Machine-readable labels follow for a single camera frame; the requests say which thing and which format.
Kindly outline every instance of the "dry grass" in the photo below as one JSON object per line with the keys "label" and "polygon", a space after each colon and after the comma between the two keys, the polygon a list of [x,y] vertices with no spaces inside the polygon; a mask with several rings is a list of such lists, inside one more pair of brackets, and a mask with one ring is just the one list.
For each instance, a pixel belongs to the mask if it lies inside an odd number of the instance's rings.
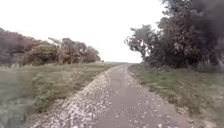
{"label": "dry grass", "polygon": [[30,114],[46,112],[55,100],[74,94],[112,66],[95,63],[0,68],[0,127],[18,128]]}
{"label": "dry grass", "polygon": [[187,108],[190,116],[224,125],[223,74],[198,73],[187,69],[163,71],[143,65],[132,66],[130,70],[140,84],[170,103]]}

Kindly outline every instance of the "sky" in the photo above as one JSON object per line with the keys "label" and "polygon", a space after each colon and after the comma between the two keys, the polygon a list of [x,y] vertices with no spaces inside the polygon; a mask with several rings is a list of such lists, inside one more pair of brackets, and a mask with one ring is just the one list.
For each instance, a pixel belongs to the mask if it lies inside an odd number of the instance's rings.
{"label": "sky", "polygon": [[0,0],[0,27],[47,40],[69,37],[100,52],[104,61],[140,62],[123,43],[130,28],[162,18],[159,0]]}

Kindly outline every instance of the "shrub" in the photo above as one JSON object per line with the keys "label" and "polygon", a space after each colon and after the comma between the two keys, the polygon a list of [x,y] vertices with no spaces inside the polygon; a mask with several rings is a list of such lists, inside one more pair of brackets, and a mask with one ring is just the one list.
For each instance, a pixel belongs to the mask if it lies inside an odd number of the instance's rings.
{"label": "shrub", "polygon": [[86,52],[84,53],[84,62],[91,63],[95,61],[100,61],[99,52],[91,46],[87,47]]}
{"label": "shrub", "polygon": [[51,44],[42,44],[32,48],[27,52],[21,64],[43,65],[48,63],[55,63],[58,61],[57,47]]}

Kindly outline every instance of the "tree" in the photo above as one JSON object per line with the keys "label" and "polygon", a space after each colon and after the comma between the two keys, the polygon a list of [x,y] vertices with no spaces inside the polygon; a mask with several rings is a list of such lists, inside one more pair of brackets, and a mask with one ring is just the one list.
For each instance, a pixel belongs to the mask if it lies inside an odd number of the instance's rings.
{"label": "tree", "polygon": [[33,47],[21,60],[22,65],[43,65],[56,62],[58,62],[57,47],[52,44],[40,44]]}
{"label": "tree", "polygon": [[99,52],[92,46],[88,46],[84,54],[84,62],[90,63],[100,61]]}
{"label": "tree", "polygon": [[0,28],[0,64],[16,63],[25,52],[42,41]]}
{"label": "tree", "polygon": [[131,29],[134,34],[125,41],[130,49],[156,67],[180,68],[207,60],[217,64],[222,53],[217,52],[218,37],[204,4],[193,0],[163,2],[167,10],[158,24],[160,31],[152,30],[150,25]]}

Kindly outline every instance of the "vegetation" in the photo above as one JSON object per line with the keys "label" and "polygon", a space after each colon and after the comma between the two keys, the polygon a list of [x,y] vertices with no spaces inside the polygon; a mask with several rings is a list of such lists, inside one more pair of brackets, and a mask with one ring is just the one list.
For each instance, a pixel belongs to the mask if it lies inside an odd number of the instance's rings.
{"label": "vegetation", "polygon": [[218,12],[210,10],[207,2],[163,0],[167,10],[158,24],[159,30],[153,30],[150,25],[132,28],[134,34],[125,43],[131,50],[140,52],[143,61],[152,67],[197,67],[207,61],[213,66],[222,64],[223,32],[217,30],[214,17],[210,17]]}
{"label": "vegetation", "polygon": [[73,64],[100,61],[99,52],[85,43],[63,38],[61,41],[49,38],[53,44],[39,44],[28,51],[21,63],[23,65],[43,65],[48,63]]}
{"label": "vegetation", "polygon": [[0,28],[0,64],[43,65],[100,61],[99,52],[83,42],[69,38],[35,40]]}
{"label": "vegetation", "polygon": [[191,116],[223,126],[224,3],[161,1],[166,11],[158,30],[151,25],[131,28],[133,34],[124,41],[130,50],[141,53],[147,65],[131,70],[142,85],[187,108]]}
{"label": "vegetation", "polygon": [[140,84],[160,94],[170,103],[185,108],[190,116],[215,121],[223,126],[224,75],[198,73],[188,69],[130,68]]}
{"label": "vegetation", "polygon": [[114,65],[92,63],[0,68],[0,125],[20,127],[30,114],[46,112],[56,100],[74,94],[94,76]]}

